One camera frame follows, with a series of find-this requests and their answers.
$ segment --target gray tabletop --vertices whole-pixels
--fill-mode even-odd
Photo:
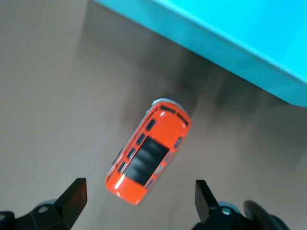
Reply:
[[[0,41],[0,210],[19,217],[86,177],[74,230],[189,230],[204,179],[217,200],[243,211],[252,199],[306,228],[306,108],[91,1],[2,1]],[[132,206],[104,179],[163,95],[184,104],[192,127]]]

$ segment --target orange vehicle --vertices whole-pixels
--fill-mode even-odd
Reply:
[[[191,126],[189,115],[176,102],[152,103],[106,176],[106,188],[137,205],[174,156]]]

